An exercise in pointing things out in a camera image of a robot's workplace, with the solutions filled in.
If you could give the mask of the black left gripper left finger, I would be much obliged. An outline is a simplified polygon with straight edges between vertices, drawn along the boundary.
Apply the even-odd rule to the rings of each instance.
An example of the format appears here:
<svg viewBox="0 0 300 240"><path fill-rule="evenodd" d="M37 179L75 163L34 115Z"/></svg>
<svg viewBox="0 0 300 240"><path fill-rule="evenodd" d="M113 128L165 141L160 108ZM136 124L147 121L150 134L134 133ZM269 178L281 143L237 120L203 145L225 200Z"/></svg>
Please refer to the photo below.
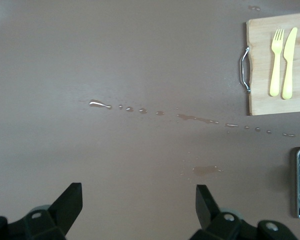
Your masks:
<svg viewBox="0 0 300 240"><path fill-rule="evenodd" d="M15 222L0 216L0 240L65 240L82 208L82 184L71 183L51 205L35 207Z"/></svg>

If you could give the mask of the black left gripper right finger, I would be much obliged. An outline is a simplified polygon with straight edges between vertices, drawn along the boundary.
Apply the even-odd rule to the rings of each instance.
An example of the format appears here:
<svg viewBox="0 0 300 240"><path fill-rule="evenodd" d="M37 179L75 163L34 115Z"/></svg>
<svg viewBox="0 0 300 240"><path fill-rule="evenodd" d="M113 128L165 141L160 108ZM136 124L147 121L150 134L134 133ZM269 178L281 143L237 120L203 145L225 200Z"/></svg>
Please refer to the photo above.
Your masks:
<svg viewBox="0 0 300 240"><path fill-rule="evenodd" d="M196 186L195 210L201 228L191 240L296 240L284 224L262 220L257 226L248 224L236 214L221 211L206 185Z"/></svg>

